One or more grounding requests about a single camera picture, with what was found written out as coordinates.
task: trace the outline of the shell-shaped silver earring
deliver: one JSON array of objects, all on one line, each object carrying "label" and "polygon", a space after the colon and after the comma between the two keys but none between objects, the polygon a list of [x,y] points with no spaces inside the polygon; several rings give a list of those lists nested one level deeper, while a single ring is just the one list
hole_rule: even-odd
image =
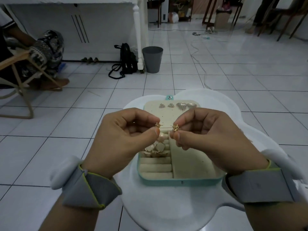
[{"label": "shell-shaped silver earring", "polygon": [[187,107],[186,103],[177,103],[176,106],[180,109],[180,110],[185,110]]},{"label": "shell-shaped silver earring", "polygon": [[189,104],[187,104],[187,107],[188,107],[189,109],[192,109],[192,108],[196,108],[197,105],[196,105],[196,104],[193,104],[193,103],[189,103]]}]

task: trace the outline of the open jewelry box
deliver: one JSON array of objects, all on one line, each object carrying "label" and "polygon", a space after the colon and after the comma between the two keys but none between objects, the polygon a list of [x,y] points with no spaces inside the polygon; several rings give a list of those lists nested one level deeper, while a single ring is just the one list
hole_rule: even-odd
[{"label": "open jewelry box", "polygon": [[195,149],[184,151],[177,147],[169,132],[174,121],[192,105],[193,100],[155,100],[144,105],[144,110],[160,118],[160,137],[139,152],[137,170],[148,186],[210,186],[225,175],[207,155]]}]

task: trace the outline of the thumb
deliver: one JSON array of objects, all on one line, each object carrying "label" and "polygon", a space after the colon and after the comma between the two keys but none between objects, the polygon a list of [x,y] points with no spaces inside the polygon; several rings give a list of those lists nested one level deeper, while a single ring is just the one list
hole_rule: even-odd
[{"label": "thumb", "polygon": [[146,147],[153,144],[159,137],[160,130],[157,127],[152,127],[140,135],[131,137],[132,150],[136,153],[142,151]]},{"label": "thumb", "polygon": [[189,131],[176,131],[174,139],[179,144],[206,152],[210,148],[210,141],[206,135],[195,134]]}]

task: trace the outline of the wooden armrest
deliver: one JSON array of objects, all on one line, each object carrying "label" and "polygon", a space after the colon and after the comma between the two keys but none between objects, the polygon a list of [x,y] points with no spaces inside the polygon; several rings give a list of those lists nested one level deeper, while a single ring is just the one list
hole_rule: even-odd
[{"label": "wooden armrest", "polygon": [[22,60],[26,60],[29,57],[29,51],[24,51],[0,62],[0,70]]}]

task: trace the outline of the white shirt sleeve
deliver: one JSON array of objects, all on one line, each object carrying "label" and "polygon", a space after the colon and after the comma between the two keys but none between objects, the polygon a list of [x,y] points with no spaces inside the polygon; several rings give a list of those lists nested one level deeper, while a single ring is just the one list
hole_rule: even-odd
[{"label": "white shirt sleeve", "polygon": [[9,28],[10,26],[14,25],[15,22],[13,19],[10,18],[1,8],[0,8],[0,27],[2,29]]}]

